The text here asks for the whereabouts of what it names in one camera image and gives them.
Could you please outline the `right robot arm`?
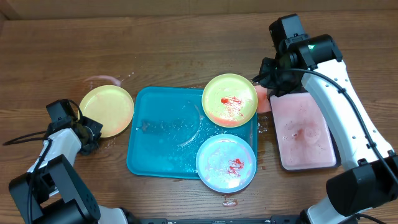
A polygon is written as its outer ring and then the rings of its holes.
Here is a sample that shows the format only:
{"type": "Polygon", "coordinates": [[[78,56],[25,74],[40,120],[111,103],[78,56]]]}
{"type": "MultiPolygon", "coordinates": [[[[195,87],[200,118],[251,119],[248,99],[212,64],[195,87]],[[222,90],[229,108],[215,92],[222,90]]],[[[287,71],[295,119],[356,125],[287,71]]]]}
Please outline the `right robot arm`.
{"type": "Polygon", "coordinates": [[[330,35],[310,37],[296,14],[269,26],[276,50],[254,82],[284,96],[305,90],[320,108],[339,150],[344,172],[326,183],[326,197],[299,215],[271,223],[356,223],[366,210],[397,199],[397,154],[377,131],[330,35]]]}

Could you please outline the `pink sponge with dark scourer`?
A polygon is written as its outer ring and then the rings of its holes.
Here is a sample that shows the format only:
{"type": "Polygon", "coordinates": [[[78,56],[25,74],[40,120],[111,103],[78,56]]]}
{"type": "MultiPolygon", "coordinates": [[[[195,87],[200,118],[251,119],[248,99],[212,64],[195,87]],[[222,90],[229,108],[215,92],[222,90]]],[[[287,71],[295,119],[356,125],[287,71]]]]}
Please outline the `pink sponge with dark scourer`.
{"type": "Polygon", "coordinates": [[[268,89],[262,87],[261,85],[256,85],[254,88],[258,98],[257,113],[262,114],[269,112],[271,110],[271,105],[267,94],[268,89]]]}

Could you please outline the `yellow plate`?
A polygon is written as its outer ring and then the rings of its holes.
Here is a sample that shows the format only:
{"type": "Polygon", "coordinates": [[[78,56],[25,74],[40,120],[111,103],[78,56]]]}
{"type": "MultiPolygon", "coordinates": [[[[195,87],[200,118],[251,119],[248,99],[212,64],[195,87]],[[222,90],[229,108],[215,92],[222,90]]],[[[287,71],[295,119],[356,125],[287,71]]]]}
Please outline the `yellow plate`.
{"type": "Polygon", "coordinates": [[[101,137],[109,138],[128,127],[134,114],[134,102],[125,89],[103,85],[83,97],[80,109],[83,116],[102,124],[101,137]]]}

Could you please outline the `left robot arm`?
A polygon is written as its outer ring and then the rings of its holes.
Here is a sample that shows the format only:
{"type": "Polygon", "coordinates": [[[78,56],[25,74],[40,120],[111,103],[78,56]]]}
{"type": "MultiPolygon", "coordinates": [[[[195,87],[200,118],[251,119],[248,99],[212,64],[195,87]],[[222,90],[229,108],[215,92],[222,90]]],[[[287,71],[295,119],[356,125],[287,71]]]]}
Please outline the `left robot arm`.
{"type": "Polygon", "coordinates": [[[68,99],[46,106],[47,130],[7,141],[6,145],[42,141],[43,149],[25,173],[9,183],[9,192],[26,223],[137,223],[124,208],[100,206],[73,168],[78,154],[99,147],[102,124],[74,112],[68,99]]]}

